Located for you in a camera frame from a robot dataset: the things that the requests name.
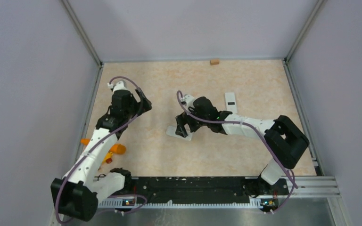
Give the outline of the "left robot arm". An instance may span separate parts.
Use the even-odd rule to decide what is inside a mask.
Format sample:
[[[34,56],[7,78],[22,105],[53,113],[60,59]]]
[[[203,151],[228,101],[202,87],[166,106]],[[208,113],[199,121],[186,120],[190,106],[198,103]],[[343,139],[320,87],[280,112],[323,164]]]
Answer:
[[[58,223],[65,224],[61,215],[70,220],[90,221],[103,200],[117,191],[124,195],[132,190],[132,181],[121,173],[109,172],[98,181],[95,175],[128,125],[152,108],[141,88],[135,91],[140,101],[127,88],[113,89],[111,105],[98,120],[87,147],[62,178],[52,181],[50,188]]]

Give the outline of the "white remote with buttons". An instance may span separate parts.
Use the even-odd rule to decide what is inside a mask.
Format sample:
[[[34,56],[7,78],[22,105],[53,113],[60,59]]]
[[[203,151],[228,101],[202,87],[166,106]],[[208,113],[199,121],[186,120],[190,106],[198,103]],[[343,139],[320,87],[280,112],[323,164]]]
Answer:
[[[193,138],[193,133],[191,133],[190,131],[187,130],[186,135],[184,135],[182,132],[179,132],[174,126],[167,127],[166,135],[186,141],[191,141]]]

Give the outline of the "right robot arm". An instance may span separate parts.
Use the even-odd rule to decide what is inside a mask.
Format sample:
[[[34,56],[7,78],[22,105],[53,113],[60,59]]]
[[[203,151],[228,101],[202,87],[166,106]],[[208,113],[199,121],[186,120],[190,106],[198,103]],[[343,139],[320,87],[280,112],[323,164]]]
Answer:
[[[206,97],[183,95],[181,91],[177,91],[176,96],[183,109],[183,113],[176,116],[176,136],[188,138],[200,128],[207,127],[217,134],[257,138],[272,156],[259,175],[259,191],[270,194],[284,175],[294,188],[297,187],[293,169],[310,141],[289,117],[280,115],[274,120],[254,119],[231,111],[219,111]]]

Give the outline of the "white remote control back up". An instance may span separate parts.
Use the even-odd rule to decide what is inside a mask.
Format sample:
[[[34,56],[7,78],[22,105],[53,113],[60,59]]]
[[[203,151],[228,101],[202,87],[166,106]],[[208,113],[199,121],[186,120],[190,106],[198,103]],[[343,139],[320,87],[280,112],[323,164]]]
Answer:
[[[226,110],[232,113],[237,113],[237,103],[236,103],[236,96],[234,92],[226,92],[224,93]]]

